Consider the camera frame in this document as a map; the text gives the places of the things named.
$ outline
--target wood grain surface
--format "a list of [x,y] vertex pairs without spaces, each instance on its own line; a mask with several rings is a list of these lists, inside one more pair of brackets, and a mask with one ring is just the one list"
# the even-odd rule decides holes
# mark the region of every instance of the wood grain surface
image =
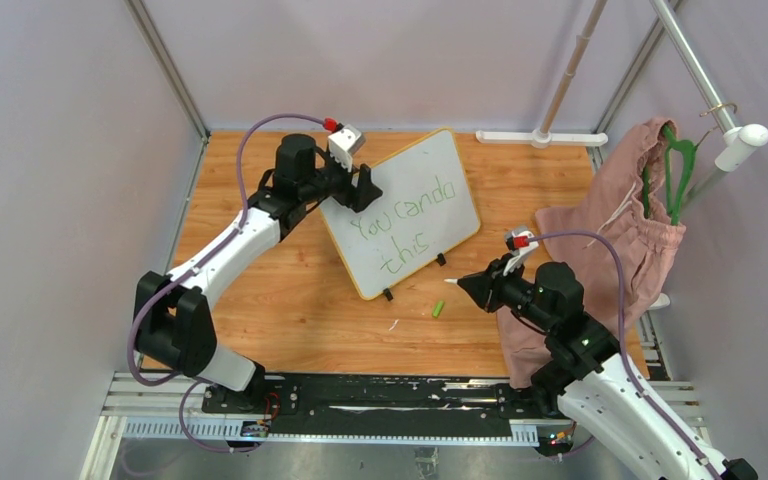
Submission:
[[[282,135],[256,134],[246,147],[249,195],[273,167]],[[369,133],[356,161],[374,164],[424,135]],[[211,137],[177,263],[197,253],[239,210],[234,161],[241,136]],[[324,145],[324,134],[314,136]],[[495,316],[442,280],[483,270],[505,252],[504,232],[533,227],[538,209],[577,203],[592,170],[584,148],[485,145],[471,134],[458,134],[457,142],[482,226],[447,254],[446,266],[428,265],[396,285],[393,302],[383,296],[363,300],[315,212],[225,292],[213,312],[220,342],[272,371],[506,376]],[[526,278],[533,279],[534,269],[548,260],[541,247],[527,264]],[[439,300],[445,307],[434,319],[431,310]],[[628,337],[645,372],[638,336]]]

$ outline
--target gray floor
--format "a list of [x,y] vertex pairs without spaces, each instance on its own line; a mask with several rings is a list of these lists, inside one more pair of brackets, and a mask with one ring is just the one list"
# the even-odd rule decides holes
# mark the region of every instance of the gray floor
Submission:
[[[404,445],[266,444],[249,454],[199,450],[183,440],[129,441],[126,461],[147,472],[180,457],[156,474],[139,478],[275,480],[460,480],[460,479],[622,479],[629,472],[598,442],[581,455],[553,464],[535,461],[531,448],[416,447]],[[120,467],[112,480],[132,477]]]

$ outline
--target small whiteboard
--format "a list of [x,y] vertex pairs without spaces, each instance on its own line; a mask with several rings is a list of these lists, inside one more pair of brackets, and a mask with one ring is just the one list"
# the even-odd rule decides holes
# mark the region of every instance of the small whiteboard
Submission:
[[331,198],[320,206],[343,263],[366,300],[481,226],[449,129],[437,130],[373,167],[372,181],[384,194],[361,213]]

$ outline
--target metal hook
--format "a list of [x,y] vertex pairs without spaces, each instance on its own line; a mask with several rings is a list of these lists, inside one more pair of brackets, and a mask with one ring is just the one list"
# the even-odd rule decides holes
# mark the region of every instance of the metal hook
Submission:
[[[706,115],[710,115],[711,113],[716,112],[717,110],[720,110],[721,108],[726,108],[726,107],[731,107],[732,113],[737,114],[737,104],[733,103],[733,102],[728,102],[728,103],[721,103],[719,105],[713,106],[713,107],[709,108],[708,110],[705,110],[704,112],[700,113],[699,116],[700,117],[704,117]],[[708,138],[708,135],[710,135],[711,132],[713,132],[714,130],[719,130],[719,129],[720,129],[719,126],[711,127],[710,129],[708,129],[708,131],[705,132],[705,135],[702,135],[702,138],[699,139],[698,142],[696,142],[696,146],[698,147],[699,145],[701,145],[702,142],[704,142],[705,139]]]

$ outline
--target green clothes hanger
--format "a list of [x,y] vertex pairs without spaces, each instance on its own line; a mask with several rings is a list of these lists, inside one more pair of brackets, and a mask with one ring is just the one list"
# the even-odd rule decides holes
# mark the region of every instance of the green clothes hanger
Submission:
[[[678,225],[679,218],[681,217],[681,201],[684,199],[684,192],[687,190],[687,185],[690,183],[690,177],[693,176],[693,167],[696,164],[696,149],[698,144],[694,144],[690,140],[678,140],[673,133],[672,128],[669,125],[664,125],[661,129],[661,133],[667,139],[667,150],[664,152],[664,173],[666,174],[666,188],[667,188],[667,215],[670,216],[670,224]],[[675,192],[675,198],[673,198],[672,190],[672,169],[670,168],[670,152],[677,151],[681,154],[682,166],[681,166],[681,179],[678,183],[678,189]],[[649,166],[643,167],[643,216],[649,218],[651,215],[649,205]]]

